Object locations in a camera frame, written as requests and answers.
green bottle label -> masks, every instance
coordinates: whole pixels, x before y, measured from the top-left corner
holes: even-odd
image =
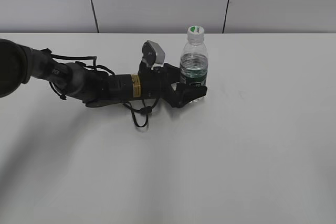
[[[187,77],[184,74],[181,74],[180,83],[184,83],[184,84],[188,84],[188,85],[196,86],[196,87],[205,86],[206,76],[207,76],[207,73],[201,77],[196,77],[196,78]]]

cable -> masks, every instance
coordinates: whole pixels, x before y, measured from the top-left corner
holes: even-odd
[[[92,60],[93,61],[93,69],[96,71],[96,61],[97,56],[84,56],[84,57],[71,57],[71,56],[61,56],[61,55],[54,55],[50,54],[52,58],[59,59],[59,60]]]
[[[85,68],[95,69],[94,66],[85,66]],[[107,68],[107,67],[105,67],[105,66],[103,66],[103,65],[96,65],[96,69],[98,69],[98,68],[99,68],[99,69],[103,69],[103,70],[105,70],[106,72],[110,73],[110,74],[113,75],[113,76],[116,75],[112,70],[110,70],[109,68]]]
[[[54,84],[52,82],[49,82],[49,85],[50,85],[51,89],[53,90],[53,92],[55,92],[56,95],[58,95],[62,100],[67,99],[65,94],[60,94],[60,93],[57,92],[57,90],[55,89]]]
[[[144,128],[147,126],[148,122],[149,122],[149,114],[152,113],[153,109],[155,108],[155,106],[158,104],[159,100],[160,100],[160,97],[161,97],[161,81],[160,81],[160,88],[159,88],[159,94],[157,95],[156,99],[155,99],[155,102],[153,103],[152,106],[146,106],[145,104],[145,101],[143,99],[141,99],[142,101],[142,104],[143,104],[143,108],[141,109],[135,109],[133,108],[132,104],[130,101],[125,101],[123,102],[122,105],[124,105],[126,108],[128,108],[131,113],[132,113],[132,118],[133,118],[133,122],[134,124],[136,125],[136,127],[139,127],[139,128]],[[139,113],[141,115],[146,115],[146,121],[145,123],[140,126],[138,124],[138,121],[137,121],[137,117],[135,116],[135,113]]]

bottle cap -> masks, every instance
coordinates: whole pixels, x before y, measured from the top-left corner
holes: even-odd
[[[188,40],[191,42],[204,41],[204,28],[202,26],[191,26],[188,28]]]

plastic bottle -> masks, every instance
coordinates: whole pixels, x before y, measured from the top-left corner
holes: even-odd
[[[180,82],[193,86],[205,86],[208,53],[204,44],[204,28],[201,26],[189,27],[187,37],[188,42],[184,46],[180,60]]]

gray wall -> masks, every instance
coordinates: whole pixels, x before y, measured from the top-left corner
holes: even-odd
[[[336,0],[0,0],[0,32],[336,32]]]
[[[225,32],[336,32],[336,0],[230,0]]]
[[[96,31],[90,0],[0,0],[0,32]]]

